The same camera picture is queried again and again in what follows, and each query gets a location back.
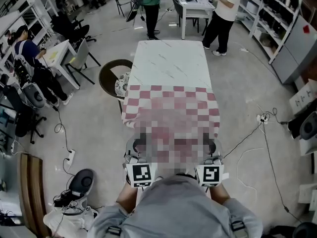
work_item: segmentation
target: backpack strap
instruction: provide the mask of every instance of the backpack strap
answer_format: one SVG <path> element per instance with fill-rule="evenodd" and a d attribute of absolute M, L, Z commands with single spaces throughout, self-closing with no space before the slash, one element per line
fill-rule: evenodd
<path fill-rule="evenodd" d="M 24 43 L 26 42 L 26 40 L 25 41 L 23 41 L 23 42 L 21 42 L 21 44 L 20 44 L 20 46 L 19 46 L 19 51 L 18 51 L 18 54 L 17 55 L 21 55 L 22 54 L 22 50 L 23 50 L 23 46 L 24 46 Z"/>

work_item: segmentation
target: paper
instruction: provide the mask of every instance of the paper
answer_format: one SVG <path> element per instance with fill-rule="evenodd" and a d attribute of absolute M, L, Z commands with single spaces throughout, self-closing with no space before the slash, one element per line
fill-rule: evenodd
<path fill-rule="evenodd" d="M 54 59 L 57 55 L 58 51 L 55 51 L 52 53 L 51 57 L 50 57 L 50 60 Z"/>

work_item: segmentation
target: power strip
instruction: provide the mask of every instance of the power strip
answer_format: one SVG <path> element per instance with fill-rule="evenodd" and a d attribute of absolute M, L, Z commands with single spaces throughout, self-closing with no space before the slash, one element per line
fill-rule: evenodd
<path fill-rule="evenodd" d="M 267 124 L 268 117 L 267 116 L 263 116 L 263 115 L 257 115 L 257 120 L 258 120 L 259 123 L 264 122 L 264 124 Z"/>

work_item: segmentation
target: table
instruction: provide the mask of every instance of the table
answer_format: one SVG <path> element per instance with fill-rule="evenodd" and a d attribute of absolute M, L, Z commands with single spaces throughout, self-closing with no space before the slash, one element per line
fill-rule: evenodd
<path fill-rule="evenodd" d="M 69 43 L 69 40 L 63 41 L 62 43 L 57 44 L 56 46 L 48 49 L 43 58 L 39 61 L 48 67 L 55 68 L 60 71 L 60 73 L 76 88 L 79 89 L 79 85 L 75 80 L 66 72 L 66 70 L 61 66 L 61 62 L 66 55 L 67 51 L 70 51 L 73 56 L 76 56 L 77 53 Z"/>
<path fill-rule="evenodd" d="M 197 115 L 210 116 L 217 137 L 220 123 L 218 105 L 211 88 L 209 69 L 202 42 L 140 41 L 135 53 L 122 120 L 134 127 L 135 120 L 149 99 L 165 97 L 194 97 L 206 102 Z"/>
<path fill-rule="evenodd" d="M 197 0 L 186 2 L 185 0 L 178 0 L 183 7 L 183 18 L 182 18 L 182 39 L 185 39 L 185 27 L 186 18 L 208 18 L 208 23 L 211 22 L 212 12 L 215 7 L 208 0 Z"/>
<path fill-rule="evenodd" d="M 128 87 L 143 84 L 211 88 L 202 42 L 140 41 Z"/>

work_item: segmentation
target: black pants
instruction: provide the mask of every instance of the black pants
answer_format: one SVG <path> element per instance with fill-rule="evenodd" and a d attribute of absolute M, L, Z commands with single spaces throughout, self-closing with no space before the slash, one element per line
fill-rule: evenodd
<path fill-rule="evenodd" d="M 226 53 L 229 39 L 229 32 L 233 25 L 233 21 L 227 21 L 220 18 L 215 12 L 213 13 L 212 20 L 207 27 L 205 37 L 203 39 L 203 45 L 207 48 L 218 36 L 219 53 Z"/>
<path fill-rule="evenodd" d="M 104 5 L 104 4 L 105 4 L 103 0 L 93 0 L 93 1 L 92 1 L 92 5 L 93 5 L 94 7 L 96 7 L 96 9 L 99 8 L 98 3 L 100 3 L 100 5 Z"/>
<path fill-rule="evenodd" d="M 143 7 L 147 18 L 148 36 L 151 38 L 154 37 L 154 30 L 159 17 L 159 4 L 144 5 Z"/>
<path fill-rule="evenodd" d="M 67 95 L 63 92 L 60 83 L 48 69 L 35 68 L 32 81 L 38 85 L 44 97 L 51 103 L 56 103 L 57 98 L 51 93 L 49 88 L 62 101 L 67 100 Z"/>

